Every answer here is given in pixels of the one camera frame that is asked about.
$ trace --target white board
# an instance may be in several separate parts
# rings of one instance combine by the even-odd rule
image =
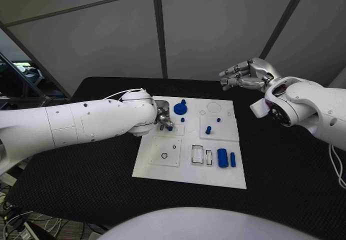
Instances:
[[[131,176],[246,189],[233,102],[165,96],[152,96],[152,99],[168,102],[170,120],[174,127],[171,131],[165,128],[159,130],[161,124],[157,123],[154,129],[141,137]],[[181,99],[185,100],[187,112],[177,115],[172,108]],[[200,124],[211,127],[210,135],[203,136],[204,139],[200,135],[206,129],[200,128]],[[193,145],[203,147],[203,164],[191,163]],[[234,153],[234,167],[230,167],[230,164],[224,168],[219,167],[217,149],[226,149],[227,163],[230,163],[230,153]],[[211,166],[206,164],[206,150],[211,152]]]

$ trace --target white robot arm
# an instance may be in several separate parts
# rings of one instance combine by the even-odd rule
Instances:
[[[302,126],[312,136],[346,150],[346,89],[288,76],[252,58],[219,73],[226,91],[233,86],[256,89],[263,98],[250,106],[258,118],[268,114],[285,127]]]
[[[129,132],[142,136],[159,122],[172,127],[168,108],[145,90],[122,102],[102,99],[57,106],[0,111],[0,175],[28,156],[59,147],[99,141]]]

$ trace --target robotic hand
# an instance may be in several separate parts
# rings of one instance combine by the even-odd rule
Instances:
[[[269,114],[285,127],[302,126],[317,139],[346,150],[346,89],[281,77],[259,58],[227,68],[219,77],[224,91],[240,86],[263,93],[263,98],[249,106],[258,118]]]
[[[142,89],[123,92],[122,102],[108,99],[113,94],[102,100],[0,111],[0,175],[24,158],[46,150],[99,141],[125,132],[142,136],[155,122],[172,127],[168,103],[155,102]]]

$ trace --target metal pole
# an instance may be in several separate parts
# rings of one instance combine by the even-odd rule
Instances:
[[[18,76],[18,78],[23,81],[23,88],[27,86],[30,87],[30,89],[33,90],[33,92],[37,94],[37,96],[40,98],[44,98],[46,95],[43,94],[43,92],[40,91],[40,89],[34,86],[34,84],[31,83],[31,81],[27,79],[25,75],[20,72],[18,68],[15,67],[15,65],[12,64],[12,62],[5,58],[5,56],[2,55],[2,53],[0,52],[0,60],[8,65],[8,67],[11,68],[11,70],[14,71],[15,75]]]

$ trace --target black mat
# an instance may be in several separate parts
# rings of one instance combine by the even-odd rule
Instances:
[[[138,87],[158,96],[233,100],[246,190],[131,177],[141,138],[126,133],[37,154],[7,200],[46,215],[105,225],[168,207],[210,207],[259,216],[321,239],[344,239],[346,191],[327,144],[299,126],[255,118],[249,105],[262,94],[242,88],[223,92],[216,81],[92,77],[72,101]]]

